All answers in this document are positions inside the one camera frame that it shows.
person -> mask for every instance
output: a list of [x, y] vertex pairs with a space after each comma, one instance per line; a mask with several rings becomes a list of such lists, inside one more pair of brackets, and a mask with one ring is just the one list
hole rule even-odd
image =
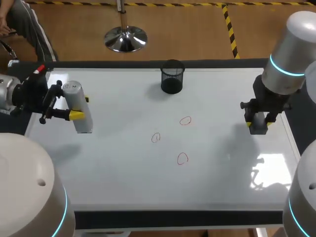
[[34, 10], [22, 0], [0, 0], [0, 37], [8, 35], [11, 29], [34, 47], [38, 61], [58, 61]]

person's hand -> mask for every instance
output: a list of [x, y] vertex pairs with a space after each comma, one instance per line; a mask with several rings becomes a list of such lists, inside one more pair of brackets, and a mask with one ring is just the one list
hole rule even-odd
[[0, 15], [0, 36], [7, 36], [11, 29], [6, 24], [5, 16]]

hand-drawn red oval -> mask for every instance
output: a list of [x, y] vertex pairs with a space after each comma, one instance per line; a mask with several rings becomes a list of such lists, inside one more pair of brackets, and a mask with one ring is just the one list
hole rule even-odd
[[188, 161], [189, 161], [189, 158], [188, 158], [187, 154], [185, 154], [184, 152], [182, 152], [178, 155], [178, 158], [177, 158], [178, 165], [182, 165]]
[[191, 123], [191, 121], [192, 121], [192, 118], [190, 116], [186, 116], [180, 120], [180, 124], [181, 125], [188, 125], [189, 123]]
[[160, 133], [158, 132], [152, 136], [152, 143], [156, 143], [157, 141], [160, 141]]

yellow and black hazard tape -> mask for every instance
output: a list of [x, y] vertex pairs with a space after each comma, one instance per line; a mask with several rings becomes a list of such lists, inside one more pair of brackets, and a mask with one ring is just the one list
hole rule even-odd
[[239, 59], [240, 56], [239, 56], [238, 50], [237, 50], [237, 45], [236, 45], [236, 40], [235, 40], [235, 35], [234, 35], [231, 19], [228, 15], [227, 5], [222, 5], [222, 10], [223, 10], [223, 14], [225, 17], [227, 29], [228, 29], [229, 39], [231, 41], [231, 48], [232, 48], [233, 56], [234, 56], [234, 58]]
[[[54, 4], [54, 5], [93, 5], [93, 6], [112, 6], [116, 4], [105, 2], [74, 2], [74, 1], [28, 1], [28, 4]], [[125, 3], [125, 6], [224, 6], [224, 5], [314, 5], [310, 2], [205, 2], [205, 3]]]

chrome stanchion base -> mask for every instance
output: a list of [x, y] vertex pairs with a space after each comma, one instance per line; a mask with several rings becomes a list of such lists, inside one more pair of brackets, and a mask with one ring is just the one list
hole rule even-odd
[[141, 49], [147, 43], [145, 31], [135, 26], [128, 26], [126, 33], [122, 32], [121, 27], [115, 27], [106, 33], [104, 44], [109, 49], [116, 52], [134, 52]]

